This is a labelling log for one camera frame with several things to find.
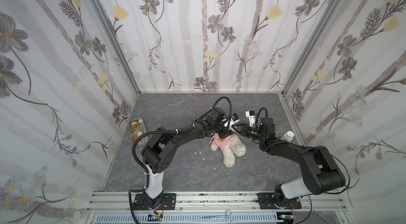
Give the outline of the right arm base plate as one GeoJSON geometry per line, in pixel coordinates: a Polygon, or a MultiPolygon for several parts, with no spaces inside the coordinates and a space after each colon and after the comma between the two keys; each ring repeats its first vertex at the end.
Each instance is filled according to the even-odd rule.
{"type": "Polygon", "coordinates": [[[277,195],[274,195],[274,193],[258,193],[257,197],[261,210],[294,210],[302,208],[299,198],[287,199],[280,192],[277,192],[277,195]]]}

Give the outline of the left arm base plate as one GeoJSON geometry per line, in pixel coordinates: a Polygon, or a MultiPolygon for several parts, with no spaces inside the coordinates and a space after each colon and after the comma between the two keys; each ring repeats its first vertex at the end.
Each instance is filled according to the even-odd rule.
{"type": "Polygon", "coordinates": [[[131,202],[132,210],[155,210],[163,207],[163,210],[174,210],[177,195],[175,193],[161,193],[156,198],[150,198],[146,193],[138,193],[131,202]]]}

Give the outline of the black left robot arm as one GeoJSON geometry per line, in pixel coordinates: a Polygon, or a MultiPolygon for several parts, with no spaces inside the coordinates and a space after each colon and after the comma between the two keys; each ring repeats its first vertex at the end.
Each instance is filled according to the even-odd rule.
{"type": "Polygon", "coordinates": [[[191,125],[181,129],[168,130],[164,127],[148,132],[138,137],[132,145],[132,156],[137,164],[144,169],[146,182],[142,189],[130,189],[129,204],[134,223],[135,200],[133,193],[142,196],[142,205],[155,210],[163,207],[163,174],[172,163],[179,147],[197,139],[230,135],[232,118],[232,102],[228,97],[220,97],[209,111],[191,122],[191,125]]]}

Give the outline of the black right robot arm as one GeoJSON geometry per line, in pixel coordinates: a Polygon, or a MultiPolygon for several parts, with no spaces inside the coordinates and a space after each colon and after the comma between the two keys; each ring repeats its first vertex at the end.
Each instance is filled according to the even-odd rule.
{"type": "Polygon", "coordinates": [[[300,197],[319,195],[346,186],[346,178],[323,146],[306,147],[276,136],[275,124],[262,119],[261,124],[235,124],[232,128],[241,136],[258,142],[262,152],[297,163],[301,177],[275,187],[273,203],[278,208],[294,204],[300,197]]]}

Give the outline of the pink fleece teddy hoodie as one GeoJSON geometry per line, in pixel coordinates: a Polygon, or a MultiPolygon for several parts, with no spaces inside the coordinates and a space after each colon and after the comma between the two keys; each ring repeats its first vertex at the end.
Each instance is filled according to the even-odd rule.
{"type": "Polygon", "coordinates": [[[236,139],[238,139],[238,137],[235,134],[229,135],[225,138],[220,138],[219,134],[215,133],[210,141],[210,149],[212,151],[216,151],[217,149],[223,151],[224,148],[228,147],[236,139]]]}

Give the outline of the white plush teddy bear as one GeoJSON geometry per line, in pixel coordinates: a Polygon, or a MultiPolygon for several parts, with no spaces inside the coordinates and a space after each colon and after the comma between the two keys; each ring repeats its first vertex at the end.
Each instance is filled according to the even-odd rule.
{"type": "Polygon", "coordinates": [[[221,152],[223,153],[223,164],[226,168],[231,168],[235,165],[236,157],[245,155],[246,146],[238,138],[221,152]]]}

